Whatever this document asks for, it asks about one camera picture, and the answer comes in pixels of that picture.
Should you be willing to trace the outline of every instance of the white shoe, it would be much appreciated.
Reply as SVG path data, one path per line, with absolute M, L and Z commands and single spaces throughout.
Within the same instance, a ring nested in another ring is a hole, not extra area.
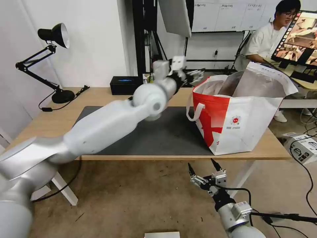
M 302 113 L 305 116 L 312 116 L 313 115 L 313 114 L 311 114 L 311 112 L 307 108 L 304 108 Z
M 287 119 L 283 115 L 282 111 L 277 111 L 274 115 L 274 119 L 278 122 L 287 122 Z

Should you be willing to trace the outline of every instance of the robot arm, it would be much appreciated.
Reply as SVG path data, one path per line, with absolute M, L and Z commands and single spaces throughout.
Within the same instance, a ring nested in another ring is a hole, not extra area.
M 223 188 L 227 184 L 226 170 L 211 159 L 217 172 L 210 176 L 200 177 L 195 174 L 188 163 L 190 181 L 208 192 L 215 201 L 215 210 L 220 216 L 221 223 L 229 238 L 265 238 L 262 232 L 255 227 L 246 226 L 249 223 L 248 215 L 252 208 L 247 202 L 236 203 Z
M 32 224 L 31 194 L 47 184 L 59 164 L 83 154 L 95 154 L 131 133 L 146 119 L 157 119 L 168 101 L 187 81 L 202 79 L 201 72 L 186 75 L 185 57 L 154 63 L 154 84 L 143 84 L 132 98 L 116 100 L 81 119 L 65 135 L 31 138 L 0 156 L 0 233 L 3 238 L 27 237 Z

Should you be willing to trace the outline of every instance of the logo on bag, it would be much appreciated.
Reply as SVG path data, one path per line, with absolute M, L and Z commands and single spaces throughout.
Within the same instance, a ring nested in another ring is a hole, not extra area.
M 240 124 L 240 120 L 241 120 L 241 117 L 239 117 L 239 116 L 232 117 L 231 125 L 239 125 Z

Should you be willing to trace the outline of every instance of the white shirt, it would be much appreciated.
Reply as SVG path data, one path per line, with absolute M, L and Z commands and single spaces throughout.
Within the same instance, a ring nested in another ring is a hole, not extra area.
M 268 23 L 252 33 L 248 43 L 243 47 L 240 54 L 244 56 L 259 55 L 263 58 L 270 58 L 285 31 L 285 27 L 282 27 L 280 30 L 275 30 L 273 23 Z M 249 60 L 238 56 L 234 66 L 236 70 L 241 71 L 246 69 L 248 63 Z

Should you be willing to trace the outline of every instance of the lamp shade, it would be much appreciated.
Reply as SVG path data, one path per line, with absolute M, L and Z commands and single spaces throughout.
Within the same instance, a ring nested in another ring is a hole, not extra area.
M 64 23 L 59 23 L 50 29 L 39 29 L 37 34 L 42 40 L 55 41 L 64 48 L 69 48 L 69 36 Z

